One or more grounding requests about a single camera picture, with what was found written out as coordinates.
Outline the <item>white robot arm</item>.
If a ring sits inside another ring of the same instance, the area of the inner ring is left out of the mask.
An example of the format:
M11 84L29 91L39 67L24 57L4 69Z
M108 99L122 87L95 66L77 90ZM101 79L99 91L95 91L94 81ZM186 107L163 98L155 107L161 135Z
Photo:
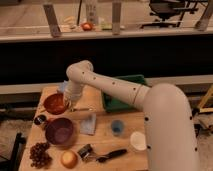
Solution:
M189 101L169 83L148 87L97 74L88 60L70 65L64 100L75 105L86 85L144 113L149 171L200 171L197 139Z

